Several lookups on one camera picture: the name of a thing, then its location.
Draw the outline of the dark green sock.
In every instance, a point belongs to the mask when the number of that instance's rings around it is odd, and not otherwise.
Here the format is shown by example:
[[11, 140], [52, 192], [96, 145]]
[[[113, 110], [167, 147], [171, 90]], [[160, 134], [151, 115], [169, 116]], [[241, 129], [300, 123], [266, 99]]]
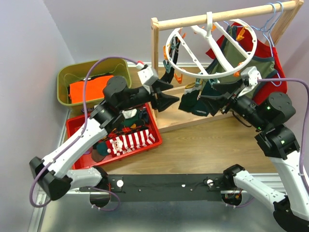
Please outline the dark green sock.
[[[219, 96], [220, 93], [212, 88], [211, 84], [207, 82], [202, 89], [201, 95], [205, 96]], [[196, 116], [207, 116], [209, 114], [209, 110], [206, 105], [200, 100], [197, 100], [197, 103], [193, 106], [191, 113]]]

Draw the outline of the green sock yellow cuff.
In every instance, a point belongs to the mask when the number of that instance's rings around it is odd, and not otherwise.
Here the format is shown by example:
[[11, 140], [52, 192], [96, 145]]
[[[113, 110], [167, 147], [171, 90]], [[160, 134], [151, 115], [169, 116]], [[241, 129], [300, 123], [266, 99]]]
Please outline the green sock yellow cuff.
[[186, 85], [178, 109], [190, 113], [197, 103], [201, 88], [202, 84], [196, 84], [195, 82]]

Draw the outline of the white round clip hanger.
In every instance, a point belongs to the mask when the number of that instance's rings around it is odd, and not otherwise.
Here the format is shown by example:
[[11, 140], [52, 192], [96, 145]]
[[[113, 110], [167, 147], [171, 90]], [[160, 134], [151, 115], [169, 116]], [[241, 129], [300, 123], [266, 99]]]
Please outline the white round clip hanger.
[[[165, 45], [165, 55], [166, 55], [166, 60], [170, 63], [170, 65], [177, 71], [179, 71], [182, 74], [188, 75], [190, 77], [194, 78], [200, 78], [200, 79], [213, 79], [213, 78], [222, 78], [228, 75], [232, 75], [240, 70], [242, 70], [253, 58], [256, 48], [257, 48], [257, 36], [252, 29], [250, 25], [248, 25], [246, 22], [240, 20], [240, 19], [230, 19], [233, 22], [241, 24], [250, 34], [252, 37], [252, 43], [253, 43], [253, 48], [251, 51], [247, 52], [245, 51], [239, 43], [234, 40], [226, 31], [225, 29], [219, 25], [217, 22], [214, 21], [213, 14], [212, 12], [208, 12], [206, 14], [207, 16], [207, 27], [206, 29], [203, 29], [198, 26], [198, 23], [193, 23], [191, 26], [191, 29], [198, 35], [202, 36], [203, 39], [208, 43], [208, 45], [211, 47], [213, 50], [217, 60], [221, 64], [221, 66], [224, 69], [224, 72], [219, 72], [215, 74], [209, 74], [206, 72], [205, 68], [203, 65], [200, 63], [200, 61], [197, 59], [197, 57], [194, 55], [194, 53], [191, 51], [189, 46], [187, 45], [186, 41], [184, 38], [180, 35], [179, 31], [182, 29], [182, 26], [177, 26], [174, 28], [174, 30], [171, 32], [169, 37], [167, 38], [166, 45]], [[222, 53], [219, 45], [217, 42], [214, 40], [211, 30], [212, 26], [215, 25], [216, 28], [222, 33], [223, 36], [227, 38], [228, 41], [242, 54], [242, 56], [245, 58], [244, 61], [242, 61], [238, 66], [233, 67], [230, 62], [226, 59], [224, 54]], [[177, 66], [173, 62], [173, 58], [170, 57], [169, 51], [172, 49], [172, 45], [170, 44], [170, 41], [173, 38], [177, 38], [177, 40], [180, 42], [180, 45], [182, 45], [187, 53], [190, 55], [192, 58], [192, 61], [197, 65], [197, 67], [200, 70], [200, 73], [192, 73], [188, 72], [180, 67]]]

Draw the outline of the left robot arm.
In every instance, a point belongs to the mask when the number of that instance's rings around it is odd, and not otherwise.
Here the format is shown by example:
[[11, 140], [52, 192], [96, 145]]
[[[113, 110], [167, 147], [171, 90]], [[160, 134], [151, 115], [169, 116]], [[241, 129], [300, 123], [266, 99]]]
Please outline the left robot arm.
[[74, 171], [71, 169], [73, 164], [124, 121], [124, 110], [150, 102], [154, 109], [162, 112], [179, 101], [178, 97], [163, 93], [172, 87], [157, 79], [148, 88], [129, 88], [122, 76], [109, 79], [103, 90], [104, 100], [91, 114], [86, 115], [86, 121], [80, 129], [54, 152], [43, 159], [34, 157], [30, 161], [34, 181], [52, 201], [60, 199], [73, 188], [93, 187], [97, 191], [104, 190], [107, 179], [101, 168]]

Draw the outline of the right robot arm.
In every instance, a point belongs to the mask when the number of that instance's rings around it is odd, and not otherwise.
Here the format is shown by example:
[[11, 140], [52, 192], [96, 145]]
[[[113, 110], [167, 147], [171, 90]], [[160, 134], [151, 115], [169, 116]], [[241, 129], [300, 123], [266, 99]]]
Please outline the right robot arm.
[[240, 83], [215, 84], [222, 94], [201, 95], [211, 115], [219, 110], [232, 110], [256, 128], [258, 146], [277, 169], [285, 192], [280, 193], [253, 177], [245, 168], [235, 164], [223, 172], [225, 189], [239, 188], [267, 206], [275, 221], [287, 232], [309, 230], [309, 193], [304, 184], [301, 148], [294, 133], [284, 123], [294, 114], [289, 96], [272, 92], [260, 104], [240, 94]]

